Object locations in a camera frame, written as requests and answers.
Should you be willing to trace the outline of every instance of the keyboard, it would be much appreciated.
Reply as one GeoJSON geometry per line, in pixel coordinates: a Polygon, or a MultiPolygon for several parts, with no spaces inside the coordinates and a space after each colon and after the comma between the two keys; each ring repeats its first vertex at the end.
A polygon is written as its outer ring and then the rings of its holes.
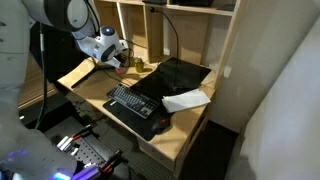
{"type": "Polygon", "coordinates": [[[121,84],[110,90],[107,96],[144,119],[159,106],[159,102],[121,84]]]}

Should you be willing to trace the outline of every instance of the wooden desk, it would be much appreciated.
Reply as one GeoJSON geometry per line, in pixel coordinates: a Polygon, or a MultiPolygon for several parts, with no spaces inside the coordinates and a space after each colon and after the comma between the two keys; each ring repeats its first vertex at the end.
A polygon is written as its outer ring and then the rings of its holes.
{"type": "MultiPolygon", "coordinates": [[[[108,77],[103,71],[97,71],[78,87],[71,89],[71,86],[77,80],[85,76],[93,68],[94,65],[91,59],[85,59],[77,68],[58,81],[118,124],[125,127],[128,131],[135,134],[138,137],[140,149],[162,163],[178,178],[188,151],[201,129],[204,129],[206,126],[207,118],[205,112],[207,106],[203,105],[174,113],[171,118],[172,127],[161,135],[155,135],[151,141],[145,141],[117,117],[103,108],[103,104],[109,100],[106,93],[119,84],[118,81],[108,77]]],[[[108,74],[121,80],[125,84],[133,85],[150,74],[156,67],[146,65],[145,69],[146,72],[136,73],[135,68],[130,67],[125,74],[121,75],[122,77],[119,77],[111,71],[108,71],[108,74]]],[[[199,87],[209,98],[211,98],[215,92],[213,88],[214,77],[215,74],[211,71],[199,87]]]]}

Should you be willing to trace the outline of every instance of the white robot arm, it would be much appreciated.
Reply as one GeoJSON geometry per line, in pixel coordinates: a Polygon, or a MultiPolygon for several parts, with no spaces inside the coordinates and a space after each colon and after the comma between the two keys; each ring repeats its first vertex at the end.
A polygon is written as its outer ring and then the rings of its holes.
{"type": "Polygon", "coordinates": [[[17,179],[53,179],[57,173],[72,177],[79,168],[73,157],[39,131],[26,129],[18,117],[29,53],[29,16],[72,32],[83,52],[118,67],[113,56],[125,51],[127,44],[112,28],[102,28],[101,37],[95,37],[99,20],[93,7],[87,0],[0,0],[0,166],[16,172],[17,179]]]}

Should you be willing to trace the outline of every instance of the white paper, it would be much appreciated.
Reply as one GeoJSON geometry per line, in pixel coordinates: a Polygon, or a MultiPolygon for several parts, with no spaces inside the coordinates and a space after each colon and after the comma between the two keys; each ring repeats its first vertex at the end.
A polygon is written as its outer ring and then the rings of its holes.
{"type": "Polygon", "coordinates": [[[198,89],[176,96],[164,96],[163,105],[169,113],[210,103],[210,99],[198,89]]]}

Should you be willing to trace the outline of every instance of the desk surface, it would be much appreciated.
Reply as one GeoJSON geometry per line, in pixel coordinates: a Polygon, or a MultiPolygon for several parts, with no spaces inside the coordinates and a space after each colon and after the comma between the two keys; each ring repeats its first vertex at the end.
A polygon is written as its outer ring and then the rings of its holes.
{"type": "MultiPolygon", "coordinates": [[[[76,88],[71,88],[75,82],[77,82],[81,77],[85,76],[93,68],[94,65],[91,59],[85,59],[77,68],[75,68],[66,76],[60,78],[58,81],[75,94],[87,100],[99,111],[109,116],[121,126],[125,127],[131,133],[144,140],[132,129],[122,123],[122,121],[120,121],[117,117],[103,108],[103,104],[109,100],[109,98],[106,96],[106,93],[118,85],[120,83],[119,81],[110,78],[104,71],[97,71],[76,88]]],[[[108,74],[131,86],[150,74],[155,69],[155,66],[145,65],[146,71],[142,73],[137,73],[134,67],[130,67],[127,69],[127,72],[121,76],[113,73],[110,70],[108,71],[108,74]]],[[[214,77],[214,72],[211,71],[199,87],[199,89],[204,91],[209,98],[211,98],[215,92],[213,89],[214,77]]],[[[170,127],[170,129],[165,131],[163,134],[155,135],[155,137],[147,143],[174,161],[189,136],[191,136],[194,132],[195,127],[198,125],[200,117],[205,108],[206,105],[203,105],[174,113],[174,115],[171,117],[172,127],[170,127]]]]}

